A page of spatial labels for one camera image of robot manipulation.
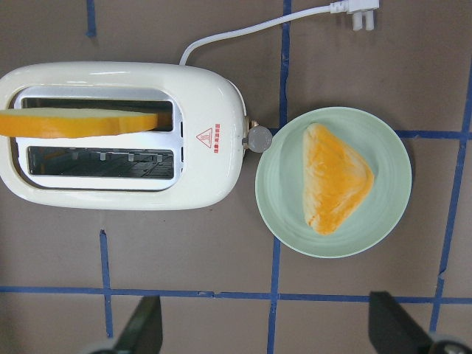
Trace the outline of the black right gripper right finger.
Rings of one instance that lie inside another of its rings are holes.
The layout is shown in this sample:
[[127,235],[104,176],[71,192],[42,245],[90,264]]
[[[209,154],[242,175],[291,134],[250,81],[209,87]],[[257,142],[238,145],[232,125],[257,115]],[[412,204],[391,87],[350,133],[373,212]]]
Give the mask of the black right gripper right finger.
[[376,353],[428,353],[430,336],[386,291],[369,294],[369,341]]

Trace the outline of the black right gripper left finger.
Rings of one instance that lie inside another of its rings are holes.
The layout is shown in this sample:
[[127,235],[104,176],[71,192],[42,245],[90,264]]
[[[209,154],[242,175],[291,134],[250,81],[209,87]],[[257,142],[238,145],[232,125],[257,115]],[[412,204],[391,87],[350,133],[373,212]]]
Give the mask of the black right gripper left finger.
[[144,296],[114,345],[115,353],[160,353],[163,344],[159,296]]

